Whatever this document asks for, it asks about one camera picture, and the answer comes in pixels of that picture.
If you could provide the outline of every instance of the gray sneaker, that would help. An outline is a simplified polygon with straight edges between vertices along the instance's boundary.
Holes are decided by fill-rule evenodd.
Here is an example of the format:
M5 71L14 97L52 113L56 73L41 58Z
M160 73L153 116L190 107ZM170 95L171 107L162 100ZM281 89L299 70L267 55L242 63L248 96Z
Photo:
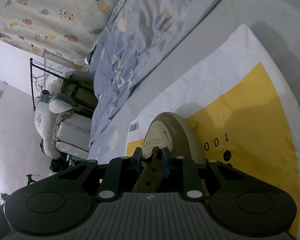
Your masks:
M161 113L150 124L142 148L143 158L150 159L146 164L133 192L155 192L162 182L163 168L157 158L160 149L168 147L172 157L192 158L195 163L206 164L203 148L186 120L174 113Z
M154 118L142 148L144 158L149 158L154 147L168 147L173 157L192 158L195 163L205 164L202 145L190 125L181 116L164 112Z

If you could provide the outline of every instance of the folded fabric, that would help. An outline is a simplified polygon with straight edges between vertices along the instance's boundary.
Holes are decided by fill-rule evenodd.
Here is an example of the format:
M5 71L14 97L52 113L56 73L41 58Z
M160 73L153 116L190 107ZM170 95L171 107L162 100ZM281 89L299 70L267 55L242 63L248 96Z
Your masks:
M120 0L104 29L89 70L99 98L92 144L147 76L219 0Z

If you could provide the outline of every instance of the bed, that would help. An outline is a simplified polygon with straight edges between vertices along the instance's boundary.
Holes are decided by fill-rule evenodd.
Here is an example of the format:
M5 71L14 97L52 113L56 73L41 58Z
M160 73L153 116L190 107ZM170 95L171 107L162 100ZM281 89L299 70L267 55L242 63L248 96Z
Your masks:
M134 87L130 98L92 143L89 158L108 163L112 158L125 155L130 122L163 90L217 49L241 24L247 24L261 41L300 106L300 0L221 0Z

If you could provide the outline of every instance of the pineapple curtain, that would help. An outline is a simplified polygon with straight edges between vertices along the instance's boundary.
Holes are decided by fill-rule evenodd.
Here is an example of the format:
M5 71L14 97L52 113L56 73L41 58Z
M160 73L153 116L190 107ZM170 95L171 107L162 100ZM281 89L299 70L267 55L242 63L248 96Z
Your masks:
M81 69L119 0L0 0L0 41Z

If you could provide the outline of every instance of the yellow mat section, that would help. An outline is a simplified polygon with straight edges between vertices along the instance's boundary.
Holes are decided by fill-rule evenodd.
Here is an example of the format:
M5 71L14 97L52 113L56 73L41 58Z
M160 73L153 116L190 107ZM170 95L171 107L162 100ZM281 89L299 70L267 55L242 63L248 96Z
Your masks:
M234 168L288 192L298 213L300 190L296 151L278 94L258 63L235 87L186 119L205 148L207 159ZM225 151L231 159L223 159Z
M126 150L126 156L131 157L137 147L142 148L144 141L145 141L144 139L141 139L141 140L138 140L138 141L128 143L127 150Z

